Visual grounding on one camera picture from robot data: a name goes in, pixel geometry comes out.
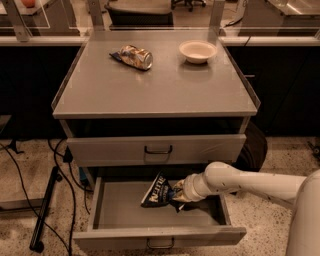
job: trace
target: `closed drawer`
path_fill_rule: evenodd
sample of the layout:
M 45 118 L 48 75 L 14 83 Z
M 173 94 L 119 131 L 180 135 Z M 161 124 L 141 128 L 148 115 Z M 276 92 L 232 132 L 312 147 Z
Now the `closed drawer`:
M 72 138 L 79 166 L 235 162 L 246 137 L 235 135 Z

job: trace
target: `cable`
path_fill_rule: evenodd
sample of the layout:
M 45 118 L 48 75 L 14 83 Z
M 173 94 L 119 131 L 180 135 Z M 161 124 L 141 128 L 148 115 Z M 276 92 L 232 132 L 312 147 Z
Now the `cable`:
M 25 197 L 27 199 L 28 205 L 29 205 L 30 209 L 34 212 L 34 214 L 39 218 L 40 217 L 39 214 L 34 209 L 34 207 L 31 205 L 30 199 L 28 197 L 27 191 L 26 191 L 25 186 L 24 186 L 21 170 L 20 170 L 20 167 L 19 167 L 17 161 L 15 160 L 15 158 L 13 157 L 13 155 L 10 153 L 10 151 L 7 149 L 6 146 L 2 145 L 1 143 L 0 143 L 0 146 L 8 153 L 8 155 L 10 156 L 12 161 L 14 162 L 14 164 L 15 164 L 17 170 L 18 170 L 18 174 L 19 174 L 19 178 L 20 178 L 20 182 L 21 182 L 21 187 L 22 187 L 22 190 L 23 190 L 23 192 L 25 194 Z M 63 245 L 65 246 L 67 251 L 69 251 L 66 242 L 61 238 L 61 236 L 50 225 L 48 225 L 45 221 L 44 221 L 44 224 L 59 238 L 59 240 L 63 243 Z
M 56 153 L 57 155 L 59 155 L 59 156 L 61 156 L 61 157 L 64 157 L 61 153 L 55 151 L 55 149 L 53 148 L 53 146 L 52 146 L 51 143 L 50 143 L 50 140 L 48 140 L 48 145 L 49 145 L 49 148 L 53 151 L 53 153 Z M 93 192 L 93 190 L 91 190 L 91 189 L 86 189 L 86 187 L 81 186 L 81 185 L 77 182 L 77 180 L 75 179 L 75 177 L 74 177 L 74 175 L 73 175 L 73 173 L 72 173 L 72 167 L 71 167 L 70 162 L 68 162 L 68 164 L 69 164 L 69 171 L 70 171 L 71 177 L 72 177 L 72 179 L 73 179 L 73 182 L 77 185 L 77 187 L 79 187 L 79 188 L 82 189 L 82 190 L 86 190 L 87 192 Z
M 50 139 L 48 139 L 48 146 L 49 146 L 49 148 L 50 148 L 53 152 L 55 152 L 53 146 L 51 145 Z
M 72 256 L 72 232 L 73 232 L 73 228 L 74 228 L 74 224 L 75 224 L 75 218 L 76 218 L 76 196 L 75 196 L 75 192 L 73 189 L 73 186 L 70 182 L 70 180 L 68 179 L 68 177 L 64 174 L 64 172 L 62 171 L 62 169 L 60 168 L 60 165 L 58 163 L 57 160 L 57 152 L 58 152 L 58 148 L 60 146 L 60 144 L 62 143 L 62 141 L 64 141 L 64 139 L 61 139 L 58 144 L 56 145 L 56 147 L 54 148 L 54 161 L 56 163 L 56 166 L 59 169 L 59 172 L 61 173 L 61 175 L 64 177 L 64 179 L 67 181 L 67 183 L 70 186 L 71 189 L 71 193 L 72 193 L 72 198 L 73 198 L 73 214 L 72 214 L 72 221 L 71 221 L 71 227 L 70 227 L 70 233 L 69 233 L 69 256 Z
M 86 210 L 87 210 L 87 213 L 90 215 L 90 211 L 89 211 L 89 209 L 88 209 L 88 206 L 87 206 L 87 185 L 84 187 L 85 189 L 83 190 L 84 191 L 84 206 L 85 206 L 85 208 L 86 208 Z
M 70 164 L 70 163 L 69 163 L 69 171 L 70 171 L 71 177 L 72 177 L 72 179 L 73 179 L 73 182 L 74 182 L 80 189 L 82 189 L 82 190 L 84 190 L 84 191 L 86 191 L 86 192 L 93 192 L 93 190 L 87 189 L 87 186 L 82 187 L 82 186 L 77 182 L 77 180 L 75 179 L 75 177 L 74 177 L 74 175 L 73 175 L 73 173 L 72 173 L 72 167 L 71 167 L 71 164 Z

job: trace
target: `cabinet top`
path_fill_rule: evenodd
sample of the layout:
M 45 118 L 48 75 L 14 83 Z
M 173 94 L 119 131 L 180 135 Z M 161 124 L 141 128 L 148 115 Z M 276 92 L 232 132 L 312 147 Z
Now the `cabinet top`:
M 188 63 L 178 48 L 195 39 L 216 45 L 217 56 L 202 65 Z M 109 56 L 124 45 L 150 51 L 151 69 L 140 71 Z M 251 116 L 257 112 L 215 32 L 208 29 L 94 32 L 63 85 L 55 118 Z

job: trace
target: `drawer front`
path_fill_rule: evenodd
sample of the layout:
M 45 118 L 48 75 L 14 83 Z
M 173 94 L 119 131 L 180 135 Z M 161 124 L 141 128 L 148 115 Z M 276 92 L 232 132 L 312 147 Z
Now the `drawer front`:
M 235 135 L 72 138 L 79 166 L 235 162 L 246 137 Z
M 211 234 L 185 234 L 144 237 L 104 237 L 103 232 L 76 232 L 73 238 L 82 249 L 171 249 L 198 246 L 236 245 L 246 234 L 245 228 L 214 228 Z

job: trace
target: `open drawer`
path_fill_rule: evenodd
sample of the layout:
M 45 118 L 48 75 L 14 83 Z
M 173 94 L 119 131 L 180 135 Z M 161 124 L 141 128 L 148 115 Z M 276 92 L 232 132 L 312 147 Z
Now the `open drawer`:
M 141 199 L 150 185 L 149 181 L 107 182 L 99 177 L 88 230 L 73 235 L 79 247 L 116 250 L 234 245 L 246 234 L 245 228 L 232 227 L 223 196 L 190 203 L 179 213 L 171 205 L 142 208 Z

